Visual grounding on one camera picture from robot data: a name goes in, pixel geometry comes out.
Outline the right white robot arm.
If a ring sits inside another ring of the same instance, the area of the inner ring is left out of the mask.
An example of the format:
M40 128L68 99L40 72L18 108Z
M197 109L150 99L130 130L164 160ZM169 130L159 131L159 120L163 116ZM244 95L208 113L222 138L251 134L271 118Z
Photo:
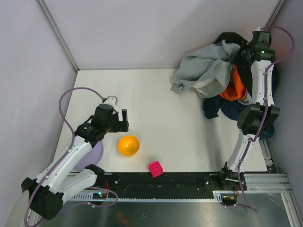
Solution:
M271 34L257 30L250 42L242 43L232 56L231 63L251 73L251 101L237 121L239 136L235 148L220 170L216 181L223 190L234 190L245 185L244 163L262 133L268 131L277 119L280 109L272 97L272 72L275 52L270 49Z

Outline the grey cloth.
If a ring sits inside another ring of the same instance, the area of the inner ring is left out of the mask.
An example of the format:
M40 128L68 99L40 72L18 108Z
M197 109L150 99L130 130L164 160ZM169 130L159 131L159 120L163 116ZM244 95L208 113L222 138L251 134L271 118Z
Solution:
M212 98L224 92L232 81L232 56L240 46L225 40L187 54L171 79L173 92L195 89L202 98Z

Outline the black cloth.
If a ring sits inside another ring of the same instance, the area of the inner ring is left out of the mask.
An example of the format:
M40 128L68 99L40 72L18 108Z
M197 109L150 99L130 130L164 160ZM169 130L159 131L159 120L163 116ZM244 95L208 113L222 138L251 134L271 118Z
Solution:
M239 46L242 45L243 42L247 42L241 35L235 32L223 32L221 33L216 41L215 44L221 44L222 40L225 40L227 44L238 44ZM245 85L248 93L252 95L252 74L250 71L250 67L242 66L240 64L236 64L239 77L241 78L242 83ZM272 72L272 90L275 91L279 84L279 75L278 70L274 66L273 72Z

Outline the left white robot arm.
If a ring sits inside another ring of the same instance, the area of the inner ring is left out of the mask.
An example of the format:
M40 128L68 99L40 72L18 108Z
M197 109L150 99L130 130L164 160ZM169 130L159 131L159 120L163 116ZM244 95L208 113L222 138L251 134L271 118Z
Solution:
M109 132L127 132L127 110L122 110L122 120L114 104L99 104L95 113L72 133L65 151L36 178L27 177L21 184L29 192L29 208L46 220L53 219L64 203L78 192L92 187L104 174L95 164L87 165L72 181L64 181L76 164L102 141Z

